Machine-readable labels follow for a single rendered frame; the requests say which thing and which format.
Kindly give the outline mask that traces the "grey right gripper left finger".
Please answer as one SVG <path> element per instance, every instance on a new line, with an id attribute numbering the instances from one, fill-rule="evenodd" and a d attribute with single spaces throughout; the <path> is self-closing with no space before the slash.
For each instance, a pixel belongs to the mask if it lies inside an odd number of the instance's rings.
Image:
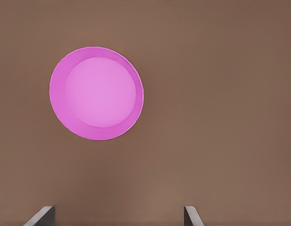
<path id="1" fill-rule="evenodd" d="M 43 207 L 23 226 L 55 226 L 55 207 Z"/>

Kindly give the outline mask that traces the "pink round plate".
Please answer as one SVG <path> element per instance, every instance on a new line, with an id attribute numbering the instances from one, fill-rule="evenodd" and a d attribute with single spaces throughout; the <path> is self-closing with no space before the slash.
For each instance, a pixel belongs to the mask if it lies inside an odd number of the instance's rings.
<path id="1" fill-rule="evenodd" d="M 85 47 L 57 64 L 49 96 L 55 115 L 71 132 L 108 140 L 136 123 L 144 90 L 138 72 L 124 56 L 108 48 Z"/>

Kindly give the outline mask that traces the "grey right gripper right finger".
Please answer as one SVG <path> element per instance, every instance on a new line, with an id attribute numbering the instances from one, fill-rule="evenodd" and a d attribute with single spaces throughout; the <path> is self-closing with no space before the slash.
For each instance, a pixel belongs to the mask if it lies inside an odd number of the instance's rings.
<path id="1" fill-rule="evenodd" d="M 195 207 L 184 206 L 184 226 L 204 226 Z"/>

